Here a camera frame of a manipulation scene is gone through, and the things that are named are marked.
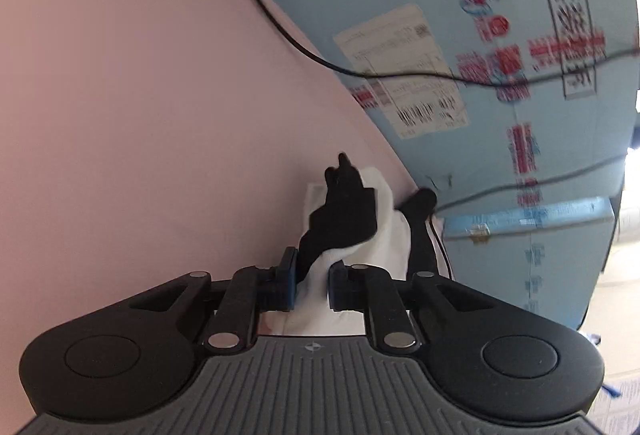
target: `white paper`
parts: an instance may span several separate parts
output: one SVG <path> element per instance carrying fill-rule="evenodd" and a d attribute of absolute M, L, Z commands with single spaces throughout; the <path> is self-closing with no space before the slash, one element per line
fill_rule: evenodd
<path fill-rule="evenodd" d="M 413 4 L 343 31 L 334 41 L 356 70 L 451 73 L 422 11 Z M 465 105 L 453 81 L 412 77 L 371 80 L 369 84 L 402 139 L 468 125 Z"/>
<path fill-rule="evenodd" d="M 629 435 L 640 426 L 640 375 L 605 382 L 622 396 L 612 398 L 601 389 L 587 417 L 607 435 Z"/>

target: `round circular button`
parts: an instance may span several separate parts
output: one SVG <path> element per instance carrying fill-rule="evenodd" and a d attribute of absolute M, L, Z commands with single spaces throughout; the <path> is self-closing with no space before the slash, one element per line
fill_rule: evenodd
<path fill-rule="evenodd" d="M 121 336 L 91 336 L 71 345 L 65 354 L 66 365 L 83 377 L 113 377 L 132 368 L 140 358 L 140 349 Z"/>
<path fill-rule="evenodd" d="M 232 349 L 238 346 L 240 338 L 232 332 L 219 332 L 209 336 L 209 345 L 215 349 Z"/>
<path fill-rule="evenodd" d="M 393 349 L 408 349 L 415 345 L 415 338 L 406 332 L 391 332 L 383 341 Z"/>
<path fill-rule="evenodd" d="M 541 377 L 558 364 L 556 349 L 532 336 L 494 339 L 484 347 L 482 357 L 495 371 L 520 379 Z"/>

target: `white towel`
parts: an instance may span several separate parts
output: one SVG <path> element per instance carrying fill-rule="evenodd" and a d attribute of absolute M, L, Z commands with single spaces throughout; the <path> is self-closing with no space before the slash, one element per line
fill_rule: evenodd
<path fill-rule="evenodd" d="M 326 290 L 331 265 L 342 260 L 345 265 L 365 263 L 386 269 L 392 278 L 404 279 L 411 248 L 409 224 L 394 209 L 391 189 L 376 168 L 360 170 L 364 187 L 376 189 L 378 231 L 370 240 L 346 249 L 325 251 L 311 266 L 306 278 L 298 284 L 295 309 L 290 313 L 271 312 L 262 321 L 273 335 L 346 336 L 365 333 L 364 318 L 356 311 L 334 312 L 329 307 Z M 304 230 L 309 215 L 324 204 L 326 186 L 309 184 L 304 209 Z"/>

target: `pink wall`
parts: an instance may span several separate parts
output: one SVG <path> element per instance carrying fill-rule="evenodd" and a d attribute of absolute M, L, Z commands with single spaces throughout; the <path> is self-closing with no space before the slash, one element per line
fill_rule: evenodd
<path fill-rule="evenodd" d="M 412 182 L 251 0 L 0 0 L 0 433 L 43 330 L 206 269 L 272 265 L 340 150 Z"/>

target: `black wire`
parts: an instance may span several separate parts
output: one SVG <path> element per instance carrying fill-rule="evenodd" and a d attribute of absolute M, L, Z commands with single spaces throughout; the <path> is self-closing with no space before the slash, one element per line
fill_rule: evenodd
<path fill-rule="evenodd" d="M 527 188 L 535 188 L 537 186 L 546 186 L 547 184 L 556 184 L 558 182 L 564 182 L 566 180 L 570 180 L 570 179 L 574 179 L 576 177 L 579 177 L 580 175 L 585 175 L 587 173 L 591 173 L 592 171 L 596 171 L 599 168 L 602 168 L 604 166 L 608 166 L 609 164 L 613 164 L 613 163 L 619 162 L 621 160 L 624 160 L 625 158 L 626 158 L 626 154 L 616 155 L 615 157 L 609 157 L 609 158 L 601 160 L 601 161 L 599 161 L 599 162 L 597 162 L 595 164 L 591 164 L 590 166 L 586 166 L 584 168 L 580 168 L 580 170 L 570 171 L 570 172 L 564 173 L 562 175 L 557 175 L 555 177 L 549 177 L 548 179 L 542 179 L 542 180 L 539 180 L 539 181 L 534 182 L 532 184 L 516 183 L 516 184 L 503 184 L 502 186 L 495 186 L 493 188 L 489 188 L 489 189 L 483 190 L 481 192 L 474 193 L 473 195 L 469 195 L 468 197 L 464 197 L 463 199 L 459 199 L 459 200 L 454 200 L 452 202 L 448 202 L 448 203 L 436 208 L 436 211 L 437 212 L 441 212 L 441 211 L 444 211 L 444 210 L 448 210 L 449 208 L 454 208 L 456 206 L 460 206 L 460 205 L 472 202 L 474 200 L 481 199 L 482 197 L 486 197 L 487 195 L 492 195 L 494 193 L 499 193 L 499 192 L 503 192 L 503 191 L 510 191 L 510 190 L 522 190 L 522 189 L 527 189 Z"/>
<path fill-rule="evenodd" d="M 640 53 L 640 48 L 638 47 L 622 49 L 608 55 L 606 58 L 595 60 L 589 65 L 572 69 L 570 73 L 555 72 L 555 73 L 547 74 L 544 76 L 538 76 L 536 78 L 528 78 L 528 79 L 523 78 L 513 83 L 482 82 L 478 80 L 463 78 L 461 76 L 454 76 L 451 74 L 446 74 L 446 73 L 436 72 L 436 71 L 427 71 L 427 70 L 406 70 L 406 71 L 399 71 L 399 72 L 381 72 L 381 73 L 358 72 L 351 69 L 345 69 L 344 67 L 335 65 L 317 56 L 316 54 L 313 54 L 311 51 L 309 51 L 304 46 L 302 46 L 299 42 L 297 42 L 296 39 L 293 38 L 292 35 L 290 35 L 284 27 L 282 27 L 280 22 L 277 21 L 276 17 L 271 13 L 271 11 L 269 11 L 269 9 L 267 8 L 267 6 L 262 0 L 255 0 L 255 3 L 258 4 L 258 6 L 260 7 L 264 15 L 273 24 L 273 27 L 275 27 L 278 30 L 278 32 L 285 38 L 285 40 L 287 40 L 293 47 L 295 47 L 295 49 L 297 49 L 299 52 L 304 54 L 307 58 L 315 61 L 316 63 L 320 63 L 323 67 L 326 67 L 327 69 L 331 69 L 332 71 L 339 72 L 340 74 L 344 74 L 346 76 L 353 76 L 355 78 L 363 78 L 366 80 L 384 79 L 384 78 L 406 78 L 406 77 L 412 77 L 412 76 L 420 76 L 420 77 L 439 78 L 442 80 L 457 81 L 457 82 L 466 83 L 469 85 L 477 85 L 479 87 L 485 87 L 485 88 L 502 89 L 502 88 L 518 87 L 518 86 L 521 86 L 523 83 L 526 83 L 528 85 L 537 85 L 539 83 L 544 83 L 544 82 L 555 80 L 555 79 L 561 79 L 568 74 L 579 74 L 581 72 L 585 72 L 589 69 L 592 69 L 598 65 L 604 65 L 605 63 L 616 60 L 618 58 Z"/>
<path fill-rule="evenodd" d="M 451 264 L 449 263 L 449 255 L 447 255 L 447 250 L 444 248 L 444 245 L 442 245 L 440 236 L 438 235 L 436 228 L 433 225 L 433 215 L 429 215 L 429 225 L 431 226 L 431 233 L 433 233 L 433 237 L 436 239 L 436 242 L 438 243 L 438 248 L 440 249 L 442 258 L 444 258 L 444 263 L 447 264 L 447 272 L 449 272 L 449 279 L 453 279 L 453 274 L 451 272 Z"/>

